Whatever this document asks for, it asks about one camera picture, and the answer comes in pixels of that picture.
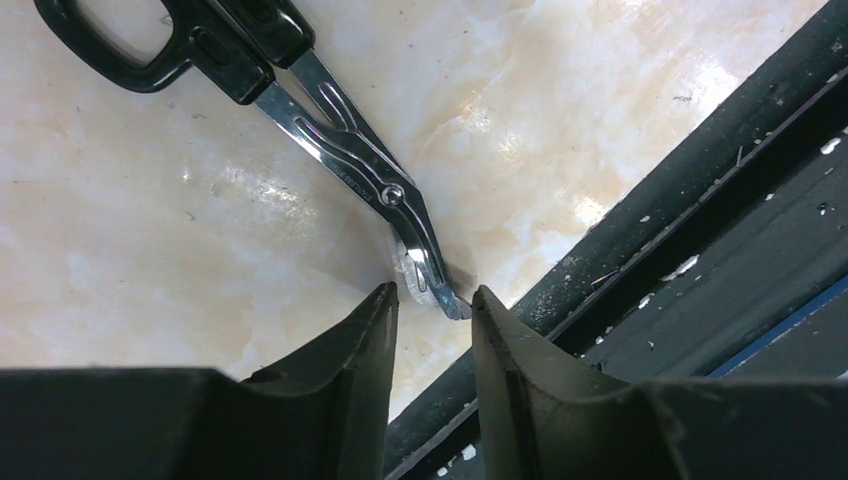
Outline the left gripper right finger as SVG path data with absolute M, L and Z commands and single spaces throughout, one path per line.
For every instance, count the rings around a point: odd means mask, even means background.
M 843 380 L 628 383 L 554 346 L 486 286 L 472 352 L 489 479 L 843 479 Z

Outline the black handled scissors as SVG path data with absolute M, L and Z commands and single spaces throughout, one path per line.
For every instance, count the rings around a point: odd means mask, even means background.
M 289 1 L 168 1 L 171 35 L 139 63 L 101 36 L 74 1 L 36 5 L 50 30 L 114 84 L 155 93 L 189 68 L 232 101 L 255 105 L 392 228 L 412 296 L 465 320 L 425 199 L 355 103 L 317 56 L 315 32 Z

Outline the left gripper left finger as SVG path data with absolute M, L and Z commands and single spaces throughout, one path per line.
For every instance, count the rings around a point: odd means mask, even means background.
M 398 295 L 237 381 L 211 368 L 5 369 L 5 479 L 379 479 Z

